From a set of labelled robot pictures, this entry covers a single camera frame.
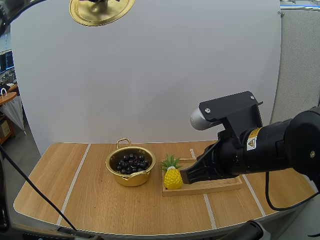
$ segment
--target black cable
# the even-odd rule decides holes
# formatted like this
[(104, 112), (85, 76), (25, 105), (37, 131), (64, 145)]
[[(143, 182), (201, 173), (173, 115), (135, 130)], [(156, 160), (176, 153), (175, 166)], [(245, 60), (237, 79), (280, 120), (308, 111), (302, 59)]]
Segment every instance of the black cable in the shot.
[(20, 14), (22, 14), (25, 10), (31, 8), (32, 6), (42, 3), (46, 0), (34, 0), (30, 3), (28, 3), (27, 5), (24, 5), (21, 9), (19, 9), (15, 14), (13, 14), (9, 19), (8, 19), (8, 25), (11, 24), (13, 22), (13, 20), (15, 20), (17, 17), (19, 17)]
[(320, 233), (317, 233), (317, 234), (314, 234), (314, 235), (308, 235), (308, 237), (311, 237), (311, 238), (320, 237)]
[(315, 196), (317, 196), (319, 194), (319, 192), (313, 194), (312, 196), (308, 197), (307, 199), (301, 201), (301, 202), (298, 202), (297, 204), (295, 205), (292, 205), (292, 206), (288, 206), (288, 207), (275, 207), (272, 205), (271, 201), (270, 201), (270, 198), (269, 198), (269, 172), (267, 171), (265, 173), (265, 198), (266, 198), (266, 202), (268, 203), (269, 207), (272, 209), (272, 210), (275, 210), (275, 211), (285, 211), (285, 210), (289, 210), (289, 209), (293, 209), (295, 207), (298, 207), (300, 206), (301, 204), (304, 204), (305, 202), (309, 201), (310, 199), (314, 198)]
[(77, 231), (77, 229), (72, 225), (72, 223), (68, 220), (68, 218), (56, 207), (28, 178), (27, 175), (16, 165), (16, 163), (9, 157), (3, 147), (0, 145), (0, 152), (3, 153), (8, 162), (19, 172), (19, 174), (30, 184), (30, 186), (44, 199), (48, 204), (50, 204), (60, 215), (61, 217), (73, 228), (73, 230)]

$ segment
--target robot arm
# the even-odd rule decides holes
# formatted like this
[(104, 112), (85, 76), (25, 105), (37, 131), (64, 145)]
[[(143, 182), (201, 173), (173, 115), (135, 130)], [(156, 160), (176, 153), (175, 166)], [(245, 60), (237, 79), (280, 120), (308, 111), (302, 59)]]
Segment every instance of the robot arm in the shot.
[(320, 107), (262, 127), (260, 104), (249, 91), (199, 104), (191, 125), (204, 130), (223, 124), (225, 130), (180, 171), (185, 184), (293, 168), (320, 189)]

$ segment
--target gold pot handle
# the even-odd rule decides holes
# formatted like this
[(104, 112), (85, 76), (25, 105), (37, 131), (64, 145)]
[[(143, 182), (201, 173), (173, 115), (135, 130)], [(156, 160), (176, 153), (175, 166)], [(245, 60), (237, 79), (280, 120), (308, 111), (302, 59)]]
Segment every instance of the gold pot handle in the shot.
[(127, 141), (130, 144), (130, 146), (132, 145), (129, 138), (121, 138), (116, 142), (116, 149), (119, 149), (119, 142), (121, 142), (121, 141)]
[(127, 180), (129, 181), (130, 179), (136, 177), (136, 176), (139, 176), (139, 175), (149, 175), (150, 172), (146, 172), (146, 171), (138, 171), (138, 172), (134, 172), (134, 173), (131, 173), (130, 176), (127, 178), (127, 177), (122, 177), (124, 180)]

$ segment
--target warning label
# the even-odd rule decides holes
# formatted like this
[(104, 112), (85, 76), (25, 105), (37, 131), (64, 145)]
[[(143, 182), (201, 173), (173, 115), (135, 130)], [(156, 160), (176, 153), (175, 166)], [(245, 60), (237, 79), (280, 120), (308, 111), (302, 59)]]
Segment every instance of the warning label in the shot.
[(253, 150), (257, 147), (257, 136), (258, 136), (260, 129), (261, 129), (261, 127), (253, 130), (250, 133), (248, 140), (246, 141), (246, 150), (247, 151)]

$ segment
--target pineapple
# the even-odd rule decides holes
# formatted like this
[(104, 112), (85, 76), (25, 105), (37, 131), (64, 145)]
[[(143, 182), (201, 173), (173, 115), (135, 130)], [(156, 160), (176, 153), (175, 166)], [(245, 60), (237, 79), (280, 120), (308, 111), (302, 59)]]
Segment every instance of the pineapple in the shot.
[(182, 166), (178, 165), (180, 157), (175, 159), (175, 155), (166, 155), (166, 160), (161, 162), (161, 168), (166, 171), (164, 175), (164, 185), (167, 189), (179, 189), (183, 182), (178, 168)]

